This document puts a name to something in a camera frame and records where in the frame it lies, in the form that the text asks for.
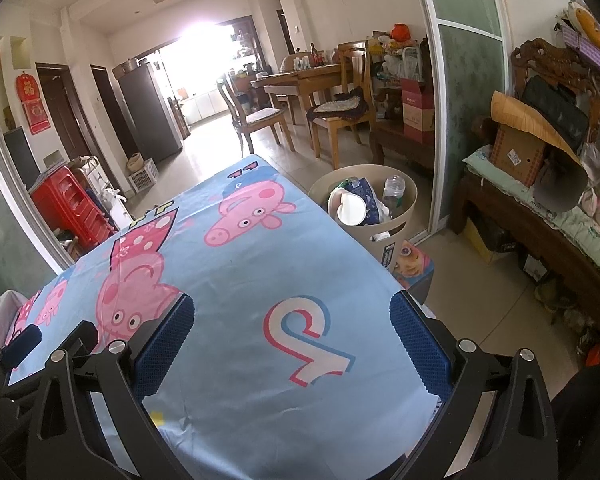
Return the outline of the wooden chair near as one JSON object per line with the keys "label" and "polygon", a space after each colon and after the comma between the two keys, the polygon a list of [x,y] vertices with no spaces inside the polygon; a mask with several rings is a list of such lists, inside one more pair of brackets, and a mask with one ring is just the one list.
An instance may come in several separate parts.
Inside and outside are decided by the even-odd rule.
{"label": "wooden chair near", "polygon": [[248,148],[249,153],[254,153],[254,147],[251,135],[259,130],[269,128],[272,132],[274,141],[277,145],[280,144],[277,128],[283,133],[289,151],[295,152],[294,141],[291,137],[291,132],[286,124],[284,112],[274,107],[265,107],[263,110],[247,114],[245,109],[240,104],[237,93],[234,90],[232,80],[229,76],[223,75],[218,81],[218,90],[227,109],[230,111],[233,128],[238,135],[240,142],[240,150]]}

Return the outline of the brown cardboard box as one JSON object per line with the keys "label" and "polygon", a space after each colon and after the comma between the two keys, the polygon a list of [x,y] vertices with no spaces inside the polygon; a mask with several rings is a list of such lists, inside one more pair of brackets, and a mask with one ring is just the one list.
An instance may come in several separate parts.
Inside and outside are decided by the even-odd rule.
{"label": "brown cardboard box", "polygon": [[501,124],[489,160],[530,188],[543,165],[544,148],[545,142],[533,134]]}

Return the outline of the white paper cup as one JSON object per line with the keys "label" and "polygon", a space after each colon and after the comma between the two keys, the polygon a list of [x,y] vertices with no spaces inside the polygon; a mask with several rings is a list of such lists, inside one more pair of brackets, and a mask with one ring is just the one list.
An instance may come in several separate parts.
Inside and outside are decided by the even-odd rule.
{"label": "white paper cup", "polygon": [[327,212],[342,226],[360,226],[366,218],[365,200],[345,188],[335,188],[327,201]]}

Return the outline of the dark refrigerator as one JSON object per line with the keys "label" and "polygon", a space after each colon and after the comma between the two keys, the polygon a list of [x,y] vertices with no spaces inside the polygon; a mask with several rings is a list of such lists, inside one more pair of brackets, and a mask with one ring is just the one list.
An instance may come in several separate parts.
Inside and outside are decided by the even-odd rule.
{"label": "dark refrigerator", "polygon": [[168,98],[150,63],[128,58],[119,65],[118,84],[135,127],[133,138],[144,159],[162,162],[182,150]]}

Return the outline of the red cardboard box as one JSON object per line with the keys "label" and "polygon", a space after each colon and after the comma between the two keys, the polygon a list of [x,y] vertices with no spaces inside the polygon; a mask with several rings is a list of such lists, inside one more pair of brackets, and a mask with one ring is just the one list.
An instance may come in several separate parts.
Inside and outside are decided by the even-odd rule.
{"label": "red cardboard box", "polygon": [[403,130],[407,138],[433,146],[434,92],[423,82],[401,79]]}

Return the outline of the carved wooden bench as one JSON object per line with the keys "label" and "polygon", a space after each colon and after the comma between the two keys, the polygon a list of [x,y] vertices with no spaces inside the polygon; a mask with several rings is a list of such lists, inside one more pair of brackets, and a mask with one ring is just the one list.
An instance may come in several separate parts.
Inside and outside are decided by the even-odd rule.
{"label": "carved wooden bench", "polygon": [[[462,232],[471,211],[511,235],[574,293],[600,331],[600,75],[573,49],[536,38],[510,55],[514,92],[494,92],[490,112],[471,126],[478,150],[464,160],[449,227]],[[530,188],[491,164],[504,124],[545,142]]]}

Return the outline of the red plastic drawer cabinet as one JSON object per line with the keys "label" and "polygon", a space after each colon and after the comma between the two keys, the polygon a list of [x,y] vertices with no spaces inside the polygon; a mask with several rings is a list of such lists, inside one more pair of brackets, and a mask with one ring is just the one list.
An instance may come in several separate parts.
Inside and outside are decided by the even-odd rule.
{"label": "red plastic drawer cabinet", "polygon": [[81,254],[90,252],[117,232],[66,165],[42,174],[29,194],[48,227],[72,234]]}

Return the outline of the clear plastic bottle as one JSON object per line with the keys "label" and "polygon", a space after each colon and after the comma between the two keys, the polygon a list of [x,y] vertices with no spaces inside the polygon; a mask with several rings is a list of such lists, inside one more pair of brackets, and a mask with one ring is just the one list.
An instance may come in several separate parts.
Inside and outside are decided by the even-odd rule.
{"label": "clear plastic bottle", "polygon": [[388,208],[392,218],[400,214],[405,188],[406,182],[398,174],[394,174],[385,180],[381,201]]}

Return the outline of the white storage crate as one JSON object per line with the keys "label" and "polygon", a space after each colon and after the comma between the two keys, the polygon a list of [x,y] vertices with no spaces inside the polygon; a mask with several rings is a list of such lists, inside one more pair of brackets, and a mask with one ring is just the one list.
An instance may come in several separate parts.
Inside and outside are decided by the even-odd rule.
{"label": "white storage crate", "polygon": [[154,160],[148,158],[144,160],[143,167],[129,174],[131,188],[136,194],[140,194],[154,186],[159,179],[158,169]]}

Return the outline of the red wall calendar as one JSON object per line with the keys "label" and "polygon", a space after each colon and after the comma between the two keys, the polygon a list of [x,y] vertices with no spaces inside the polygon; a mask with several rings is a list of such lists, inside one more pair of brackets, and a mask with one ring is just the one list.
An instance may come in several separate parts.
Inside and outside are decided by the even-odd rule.
{"label": "red wall calendar", "polygon": [[22,72],[16,78],[16,91],[32,136],[49,129],[50,120],[36,79],[32,75]]}

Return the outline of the wooden dining table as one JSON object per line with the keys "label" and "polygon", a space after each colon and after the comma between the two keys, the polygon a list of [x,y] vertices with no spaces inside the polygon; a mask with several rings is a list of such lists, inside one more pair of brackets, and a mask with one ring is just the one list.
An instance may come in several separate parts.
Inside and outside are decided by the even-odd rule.
{"label": "wooden dining table", "polygon": [[314,93],[326,94],[340,86],[341,79],[341,66],[332,64],[300,70],[300,72],[266,76],[254,80],[251,87],[267,94],[274,107],[279,107],[279,96],[292,96],[298,100],[303,114],[306,114],[312,106],[311,99]]}

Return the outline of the blue cartoon pig tablecloth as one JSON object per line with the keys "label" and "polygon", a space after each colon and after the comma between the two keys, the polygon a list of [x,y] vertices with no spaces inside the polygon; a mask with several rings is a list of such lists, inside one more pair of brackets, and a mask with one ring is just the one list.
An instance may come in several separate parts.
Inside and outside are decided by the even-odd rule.
{"label": "blue cartoon pig tablecloth", "polygon": [[198,479],[368,479],[437,413],[390,320],[399,283],[274,167],[248,156],[31,294],[40,370],[81,321],[127,340],[178,294],[195,322],[145,408]]}

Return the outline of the beige trash bin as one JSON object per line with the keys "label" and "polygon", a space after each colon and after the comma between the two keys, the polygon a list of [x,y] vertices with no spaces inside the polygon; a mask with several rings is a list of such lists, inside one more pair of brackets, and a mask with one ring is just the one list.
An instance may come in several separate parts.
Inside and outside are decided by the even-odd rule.
{"label": "beige trash bin", "polygon": [[[385,180],[394,174],[398,174],[405,180],[406,188],[400,214],[392,218],[381,199]],[[335,188],[345,188],[361,196],[365,200],[367,214],[360,226],[342,226],[336,220],[332,220],[336,221],[338,226],[359,242],[387,270],[393,270],[403,243],[407,240],[407,228],[418,199],[414,180],[404,172],[388,166],[373,164],[347,166],[319,178],[309,190],[310,199],[327,212],[327,201]]]}

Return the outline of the wooden chair with cushion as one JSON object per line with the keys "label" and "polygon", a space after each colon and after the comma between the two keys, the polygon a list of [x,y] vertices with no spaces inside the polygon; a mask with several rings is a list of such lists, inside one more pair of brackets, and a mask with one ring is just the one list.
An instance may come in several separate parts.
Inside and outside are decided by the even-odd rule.
{"label": "wooden chair with cushion", "polygon": [[372,56],[367,40],[338,46],[341,70],[340,93],[323,104],[311,107],[306,113],[309,121],[312,148],[316,158],[321,156],[319,128],[327,131],[332,155],[332,169],[340,165],[338,132],[351,128],[356,142],[356,127],[367,122],[373,127],[376,110],[373,97]]}

